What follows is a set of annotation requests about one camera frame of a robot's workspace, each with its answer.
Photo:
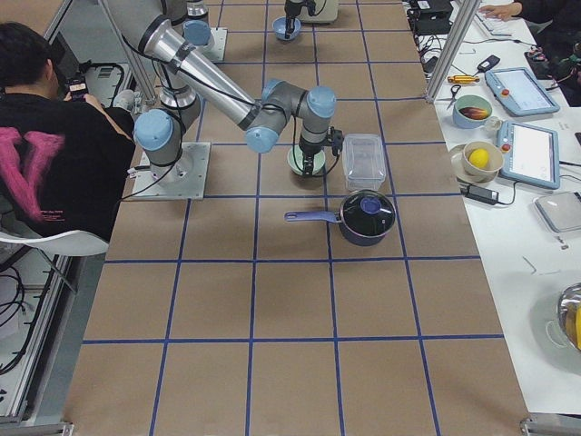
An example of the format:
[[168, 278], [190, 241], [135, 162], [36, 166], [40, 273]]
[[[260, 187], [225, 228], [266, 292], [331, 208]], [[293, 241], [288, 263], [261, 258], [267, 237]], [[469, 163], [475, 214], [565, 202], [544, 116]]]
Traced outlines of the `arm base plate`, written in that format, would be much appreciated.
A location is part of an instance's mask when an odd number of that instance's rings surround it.
[[161, 167], [149, 168], [149, 159], [142, 152], [139, 165], [145, 170], [134, 175], [133, 198], [148, 201], [164, 200], [202, 200], [204, 198], [211, 144], [209, 142], [184, 142], [182, 157], [160, 182], [157, 176], [163, 175]]
[[223, 61], [227, 40], [226, 28], [208, 26], [184, 27], [183, 36], [198, 52], [205, 55], [212, 62], [219, 63]]

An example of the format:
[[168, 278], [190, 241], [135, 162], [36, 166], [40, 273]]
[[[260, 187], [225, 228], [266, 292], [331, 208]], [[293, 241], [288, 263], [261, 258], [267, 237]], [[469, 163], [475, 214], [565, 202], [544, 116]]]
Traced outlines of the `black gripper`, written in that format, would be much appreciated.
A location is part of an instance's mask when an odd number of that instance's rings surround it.
[[[295, 18], [286, 16], [284, 20], [284, 38], [290, 40], [295, 30]], [[322, 133], [313, 133], [310, 131], [301, 131], [299, 147], [303, 153], [302, 156], [302, 175], [313, 176], [314, 155], [321, 152], [326, 146], [331, 146], [332, 135], [329, 131]]]

